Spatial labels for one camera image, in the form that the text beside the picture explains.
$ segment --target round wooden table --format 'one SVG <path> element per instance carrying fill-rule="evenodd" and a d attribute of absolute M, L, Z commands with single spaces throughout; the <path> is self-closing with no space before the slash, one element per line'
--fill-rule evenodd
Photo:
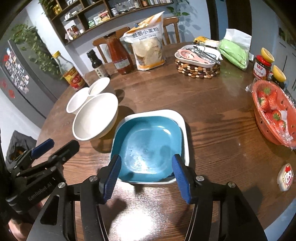
<path fill-rule="evenodd" d="M 80 183 L 109 163 L 116 125 L 125 116 L 171 109 L 187 124 L 190 166 L 212 182 L 235 182 L 266 228 L 296 196 L 295 184 L 280 192 L 276 183 L 284 164 L 296 168 L 295 153 L 270 143 L 256 125 L 253 100 L 245 91 L 253 80 L 251 63 L 247 71 L 241 71 L 224 60 L 218 77 L 192 79 L 178 73 L 175 66 L 173 55 L 184 45 L 165 46 L 166 64 L 150 71 L 120 75 L 113 64 L 107 64 L 120 102 L 117 123 L 105 137 L 80 142 L 80 151 L 64 165 L 65 179 L 69 185 Z M 93 82 L 96 74 L 90 72 L 86 79 Z M 52 138 L 55 147 L 35 164 L 74 139 L 75 116 L 66 112 L 73 94 L 69 87 L 47 117 L 37 144 Z M 109 239 L 116 241 L 184 240 L 192 209 L 181 198 L 176 182 L 151 187 L 118 181 L 112 199 L 101 206 Z M 79 203 L 76 228 L 78 240 L 83 240 Z M 217 228 L 218 203 L 214 203 L 211 238 L 217 237 Z"/>

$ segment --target lemon half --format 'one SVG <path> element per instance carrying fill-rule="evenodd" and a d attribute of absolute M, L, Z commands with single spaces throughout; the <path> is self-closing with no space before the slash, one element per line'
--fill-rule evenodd
<path fill-rule="evenodd" d="M 285 74 L 279 69 L 278 66 L 274 65 L 272 67 L 272 72 L 278 82 L 285 82 L 287 80 Z"/>
<path fill-rule="evenodd" d="M 261 55 L 267 62 L 269 62 L 269 63 L 274 62 L 274 57 L 266 48 L 261 49 Z"/>

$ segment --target wooden trivet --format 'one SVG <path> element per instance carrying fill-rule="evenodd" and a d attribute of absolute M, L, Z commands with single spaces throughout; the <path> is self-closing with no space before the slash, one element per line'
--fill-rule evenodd
<path fill-rule="evenodd" d="M 176 59 L 176 66 L 179 73 L 190 76 L 191 78 L 211 79 L 220 74 L 220 66 L 217 64 L 212 68 L 203 68 L 196 65 L 182 63 Z"/>

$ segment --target flour bag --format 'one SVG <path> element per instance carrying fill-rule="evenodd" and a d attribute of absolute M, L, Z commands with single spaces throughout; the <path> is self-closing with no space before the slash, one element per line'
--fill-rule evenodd
<path fill-rule="evenodd" d="M 123 39 L 131 43 L 138 70 L 149 70 L 165 63 L 163 56 L 163 13 L 155 14 L 127 31 Z"/>

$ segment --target red jar lid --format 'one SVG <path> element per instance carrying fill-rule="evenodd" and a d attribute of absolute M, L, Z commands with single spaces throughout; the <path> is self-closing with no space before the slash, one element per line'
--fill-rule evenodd
<path fill-rule="evenodd" d="M 271 63 L 267 62 L 262 55 L 257 55 L 256 58 L 258 59 L 259 62 L 262 64 L 266 65 L 267 67 L 271 67 Z"/>

